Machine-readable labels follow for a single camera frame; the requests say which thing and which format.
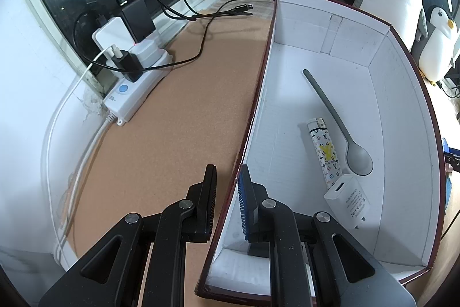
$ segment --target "cork board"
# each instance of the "cork board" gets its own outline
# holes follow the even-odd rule
[[[176,60],[199,50],[206,21],[190,23],[170,44]],[[201,57],[174,69],[123,127],[112,125],[80,190],[68,241],[82,256],[129,212],[148,216],[182,199],[201,182],[206,164],[217,167],[214,223],[220,213],[254,97],[270,21],[214,20]],[[194,288],[208,244],[188,244],[185,305],[201,299]]]

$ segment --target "spoon handle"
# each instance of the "spoon handle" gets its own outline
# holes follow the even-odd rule
[[[323,103],[326,105],[327,109],[331,113],[332,117],[334,118],[335,122],[339,126],[340,130],[342,131],[345,139],[348,141],[348,143],[351,143],[353,139],[351,138],[350,133],[348,132],[347,128],[345,128],[345,124],[343,123],[342,119],[339,117],[339,114],[335,110],[335,108],[332,106],[330,103],[329,99],[327,98],[326,94],[324,94],[323,90],[321,87],[318,85],[318,82],[313,78],[311,73],[308,71],[308,69],[303,70],[304,76],[307,77],[307,80],[310,82],[311,86],[313,86],[314,90],[317,92],[319,98],[323,101]]]

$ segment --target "patterned lighter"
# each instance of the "patterned lighter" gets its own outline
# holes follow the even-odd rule
[[[311,119],[307,125],[329,190],[342,175],[334,145],[323,118]]]

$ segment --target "black charger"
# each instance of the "black charger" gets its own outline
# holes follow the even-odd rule
[[[144,40],[155,30],[144,0],[124,0],[119,16],[123,19],[135,43]]]
[[[126,69],[127,71],[137,72],[122,72],[125,79],[136,82],[139,77],[142,76],[143,66],[139,62],[137,56],[132,55],[129,51],[120,50],[117,47],[112,48],[114,56],[112,56],[112,62],[117,68]]]

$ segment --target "white wall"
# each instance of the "white wall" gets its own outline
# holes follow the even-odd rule
[[[1,266],[19,294],[32,307],[64,274],[50,253],[32,253],[0,246]]]
[[[0,246],[52,253],[45,142],[56,108],[78,77],[25,0],[0,5]],[[72,175],[104,119],[101,102],[82,82],[57,121],[50,154],[56,221]]]

